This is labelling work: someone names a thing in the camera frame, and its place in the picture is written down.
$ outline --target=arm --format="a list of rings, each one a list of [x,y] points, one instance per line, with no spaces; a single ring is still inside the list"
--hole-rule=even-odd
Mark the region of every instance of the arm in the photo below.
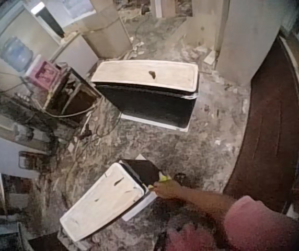
[[[154,183],[154,191],[164,199],[180,199],[194,204],[209,214],[216,222],[222,222],[235,199],[216,192],[206,192],[179,185],[174,180]]]

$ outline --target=white cooler lid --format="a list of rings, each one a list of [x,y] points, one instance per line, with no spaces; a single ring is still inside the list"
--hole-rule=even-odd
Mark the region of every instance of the white cooler lid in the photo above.
[[[155,72],[153,79],[149,71]],[[155,86],[194,92],[197,89],[196,64],[158,61],[123,60],[101,63],[91,81]]]
[[[77,242],[114,220],[144,194],[143,188],[124,168],[113,163],[60,222],[70,238]]]

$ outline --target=hand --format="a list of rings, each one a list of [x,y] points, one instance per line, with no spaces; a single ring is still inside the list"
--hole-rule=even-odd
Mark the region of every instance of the hand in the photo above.
[[[175,199],[181,196],[182,187],[175,180],[154,183],[156,195],[163,199]]]

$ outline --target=pink shirt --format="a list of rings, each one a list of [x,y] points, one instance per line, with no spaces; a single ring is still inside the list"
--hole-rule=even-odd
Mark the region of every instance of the pink shirt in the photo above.
[[[224,219],[232,250],[293,250],[299,239],[299,222],[267,208],[261,201],[244,196]],[[169,229],[167,251],[217,250],[212,234],[188,224],[179,232]]]

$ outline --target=marble floor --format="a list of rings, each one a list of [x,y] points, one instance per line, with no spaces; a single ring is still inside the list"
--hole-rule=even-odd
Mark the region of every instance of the marble floor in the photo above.
[[[128,20],[125,25],[134,44],[144,42],[139,48],[144,54],[136,59],[199,66],[199,96],[189,131],[120,119],[119,111],[102,99],[89,120],[89,128],[96,134],[79,142],[72,153],[67,145],[61,146],[51,162],[52,172],[35,181],[27,214],[34,219],[29,227],[37,235],[57,231],[59,218],[119,158],[133,159],[142,154],[171,176],[178,172],[187,174],[195,187],[223,190],[242,144],[250,87],[221,78],[203,62],[210,51],[185,44],[183,36],[177,35],[185,20],[181,17],[157,21],[145,15]],[[155,204],[129,222],[119,219],[89,236],[92,250],[153,250],[165,221],[155,213]]]

